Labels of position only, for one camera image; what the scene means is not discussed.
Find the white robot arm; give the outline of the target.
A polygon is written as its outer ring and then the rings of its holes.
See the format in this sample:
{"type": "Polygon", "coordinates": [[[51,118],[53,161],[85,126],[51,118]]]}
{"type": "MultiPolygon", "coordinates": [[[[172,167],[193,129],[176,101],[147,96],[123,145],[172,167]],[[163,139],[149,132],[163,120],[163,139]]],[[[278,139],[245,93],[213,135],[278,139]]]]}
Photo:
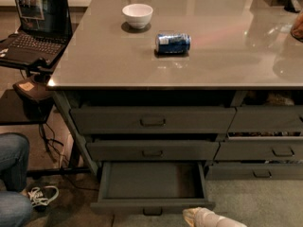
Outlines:
{"type": "Polygon", "coordinates": [[[241,222],[217,215],[203,207],[185,209],[183,217],[189,227],[247,227],[241,222]]]}

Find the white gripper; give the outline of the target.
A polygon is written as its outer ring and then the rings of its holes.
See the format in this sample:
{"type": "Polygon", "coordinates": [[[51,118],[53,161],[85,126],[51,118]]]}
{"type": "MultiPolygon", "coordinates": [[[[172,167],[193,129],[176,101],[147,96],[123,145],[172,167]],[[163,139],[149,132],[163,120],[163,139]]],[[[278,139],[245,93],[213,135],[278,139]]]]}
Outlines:
{"type": "Polygon", "coordinates": [[[216,227],[220,216],[206,208],[188,208],[183,218],[189,227],[216,227]]]}

